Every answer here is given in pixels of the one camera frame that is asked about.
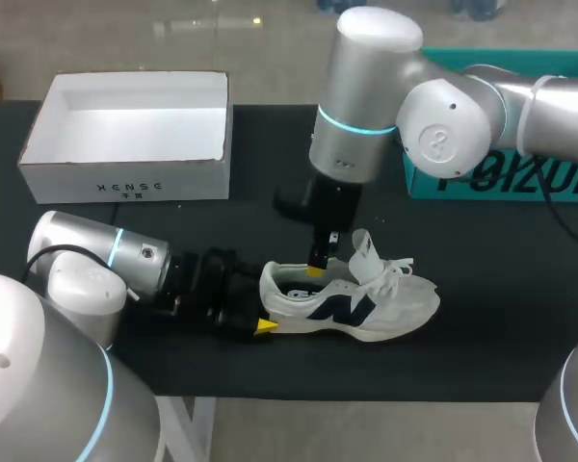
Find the navy n logo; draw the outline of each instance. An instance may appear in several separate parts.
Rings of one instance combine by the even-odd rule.
[[[310,320],[322,321],[332,318],[334,322],[358,327],[373,312],[377,305],[368,295],[359,301],[351,312],[351,297],[347,295],[332,295],[308,317]]]

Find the teal shoe box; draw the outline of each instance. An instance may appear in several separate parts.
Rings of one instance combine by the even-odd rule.
[[[528,76],[578,77],[578,51],[428,49],[425,54],[452,70],[463,70],[473,64],[491,64]],[[522,167],[528,159],[515,151],[493,149],[466,176],[505,175]],[[541,169],[553,200],[578,202],[577,164],[548,160]],[[526,167],[499,181],[485,179],[481,183],[459,183],[432,178],[415,168],[405,156],[405,175],[409,195],[416,199],[543,200],[536,166]]]

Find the black tabletop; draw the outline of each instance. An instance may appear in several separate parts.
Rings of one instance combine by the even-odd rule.
[[[243,260],[303,262],[310,230],[271,207],[300,183],[310,106],[235,108],[229,200],[39,206],[16,167],[37,102],[0,103],[0,273],[17,277],[42,213],[57,209],[166,240],[236,248]],[[561,205],[578,231],[578,205]],[[537,401],[578,342],[578,245],[540,203],[409,199],[393,150],[366,188],[355,227],[384,258],[413,257],[441,306],[422,329],[362,344],[342,334],[236,344],[127,322],[115,354],[158,395]],[[348,242],[341,257],[349,257]]]

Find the white sneaker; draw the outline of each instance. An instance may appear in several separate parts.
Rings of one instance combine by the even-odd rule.
[[[320,278],[306,265],[268,263],[259,282],[277,333],[342,330],[362,342],[400,337],[428,321],[439,306],[436,285],[412,274],[413,259],[380,259],[368,231],[353,234],[349,264],[331,258]]]

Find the white shoe box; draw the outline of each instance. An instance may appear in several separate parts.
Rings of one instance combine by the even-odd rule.
[[[223,72],[57,75],[18,165],[37,203],[227,199]]]

